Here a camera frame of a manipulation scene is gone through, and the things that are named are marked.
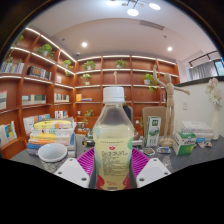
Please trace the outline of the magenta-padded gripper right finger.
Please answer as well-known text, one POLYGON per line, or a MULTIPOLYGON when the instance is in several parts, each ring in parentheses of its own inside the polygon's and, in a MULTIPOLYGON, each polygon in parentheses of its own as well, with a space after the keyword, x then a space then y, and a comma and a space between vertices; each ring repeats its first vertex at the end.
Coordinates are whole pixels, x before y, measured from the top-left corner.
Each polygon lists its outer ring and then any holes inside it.
POLYGON ((158 158, 149 158, 138 149, 132 150, 131 165, 138 188, 171 174, 158 158))

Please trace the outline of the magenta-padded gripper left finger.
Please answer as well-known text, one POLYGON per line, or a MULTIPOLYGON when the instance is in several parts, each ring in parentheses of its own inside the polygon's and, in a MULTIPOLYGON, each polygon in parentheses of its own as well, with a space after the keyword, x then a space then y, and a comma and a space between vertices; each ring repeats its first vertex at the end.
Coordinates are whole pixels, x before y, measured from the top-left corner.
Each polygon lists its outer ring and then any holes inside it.
POLYGON ((91 148, 77 158, 68 158, 55 172, 55 175, 83 188, 94 188, 94 149, 91 148))

